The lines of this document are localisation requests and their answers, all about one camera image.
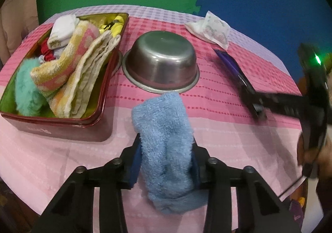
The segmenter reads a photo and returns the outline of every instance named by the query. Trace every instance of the pink tablecloth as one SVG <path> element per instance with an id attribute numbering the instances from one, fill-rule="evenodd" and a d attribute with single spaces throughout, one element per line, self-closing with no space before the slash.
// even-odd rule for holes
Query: pink tablecloth
<path id="1" fill-rule="evenodd" d="M 181 94 L 181 97 L 200 146 L 229 166 L 254 166 L 277 194 L 300 176 L 300 169 L 296 166 L 299 122 L 268 112 L 266 123 L 260 126 L 254 124 L 237 90 L 224 73 L 212 45 L 192 36 L 184 28 L 183 23 L 197 19 L 196 16 L 137 6 L 100 6 L 74 12 L 84 15 L 126 11 L 131 17 L 120 46 L 122 53 L 131 48 L 138 36 L 150 30 L 175 32 L 193 44 L 200 79 L 193 89 Z M 58 16 L 55 15 L 31 33 L 6 63 L 0 72 L 1 92 L 31 45 Z M 257 90 L 298 93 L 296 84 L 277 57 L 245 35 L 235 30 L 231 34 L 228 53 L 237 60 Z M 44 210 L 78 165 L 87 168 L 101 166 L 132 144 L 136 133 L 131 124 L 131 108 L 156 95 L 135 87 L 122 70 L 118 73 L 119 83 L 110 86 L 110 89 L 117 89 L 113 134 L 102 143 L 23 133 L 0 118 L 0 176 L 37 213 Z M 184 215 L 162 215 L 147 200 L 141 178 L 132 190 L 123 191 L 122 195 L 129 232 L 198 233 L 203 230 L 205 208 Z M 94 227 L 98 232 L 98 209 L 95 210 Z M 233 228 L 236 226 L 234 200 Z"/>

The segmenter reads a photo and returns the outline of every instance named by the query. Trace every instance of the round table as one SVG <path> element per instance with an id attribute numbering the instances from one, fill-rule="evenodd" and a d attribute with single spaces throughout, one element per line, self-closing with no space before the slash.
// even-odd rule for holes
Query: round table
<path id="1" fill-rule="evenodd" d="M 296 162 L 296 146 L 301 126 L 295 119 L 267 112 L 268 120 L 257 125 L 242 104 L 238 91 L 225 73 L 212 44 L 191 35 L 184 23 L 198 16 L 163 9 L 132 5 L 106 5 L 80 8 L 56 14 L 23 41 L 0 72 L 2 94 L 14 70 L 41 34 L 61 15 L 127 12 L 130 19 L 120 51 L 127 52 L 135 39 L 150 30 L 167 30 L 186 37 L 194 46 L 200 79 L 197 85 L 181 94 L 198 145 L 228 166 L 253 166 L 279 194 L 301 174 Z M 255 89 L 298 94 L 296 84 L 283 63 L 269 50 L 244 34 L 231 29 L 227 52 L 233 56 Z M 51 198 L 79 165 L 94 168 L 104 165 L 130 146 L 136 133 L 131 109 L 157 96 L 143 91 L 123 75 L 120 69 L 114 127 L 104 142 L 61 140 L 20 132 L 0 117 L 0 176 L 28 206 L 41 214 Z M 203 230 L 206 207 L 183 215 L 163 215 L 147 199 L 141 176 L 130 191 L 122 191 L 129 232 L 191 232 Z M 233 224 L 237 227 L 235 192 Z M 95 193 L 94 231 L 98 226 L 98 193 Z"/>

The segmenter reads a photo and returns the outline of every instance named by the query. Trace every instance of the blue towel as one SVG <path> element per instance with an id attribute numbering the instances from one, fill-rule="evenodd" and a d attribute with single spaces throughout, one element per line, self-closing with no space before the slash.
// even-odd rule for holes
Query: blue towel
<path id="1" fill-rule="evenodd" d="M 178 93 L 165 93 L 132 109 L 132 123 L 142 142 L 142 173 L 148 197 L 165 214 L 182 214 L 208 200 L 195 190 L 189 170 L 194 140 Z"/>

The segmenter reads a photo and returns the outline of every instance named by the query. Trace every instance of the purple gingham pattern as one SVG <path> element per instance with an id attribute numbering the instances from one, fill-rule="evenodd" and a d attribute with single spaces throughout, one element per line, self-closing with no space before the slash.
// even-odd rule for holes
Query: purple gingham pattern
<path id="1" fill-rule="evenodd" d="M 66 14 L 75 13 L 77 16 L 97 14 L 97 13 L 111 13 L 111 12 L 126 12 L 132 17 L 145 18 L 149 20 L 157 20 L 162 22 L 169 22 L 175 24 L 185 24 L 187 22 L 195 22 L 202 17 L 181 13 L 176 11 L 165 10 L 161 8 L 134 6 L 134 5 L 102 5 L 102 6 L 91 6 L 84 8 L 77 8 L 73 10 L 67 10 L 50 17 L 45 23 L 53 23 L 58 17 Z M 256 41 L 247 37 L 246 35 L 238 32 L 235 29 L 231 29 L 229 41 L 239 45 L 240 47 L 251 51 L 258 55 L 264 60 L 272 63 L 275 67 L 289 75 L 283 62 L 275 56 L 267 48 L 263 47 Z"/>

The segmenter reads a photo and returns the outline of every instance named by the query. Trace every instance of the green led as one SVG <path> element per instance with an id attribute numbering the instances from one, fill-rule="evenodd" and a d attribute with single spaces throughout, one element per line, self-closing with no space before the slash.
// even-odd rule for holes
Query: green led
<path id="1" fill-rule="evenodd" d="M 316 57 L 317 63 L 321 64 L 322 62 L 320 61 L 319 57 L 316 54 L 315 54 L 315 57 Z"/>

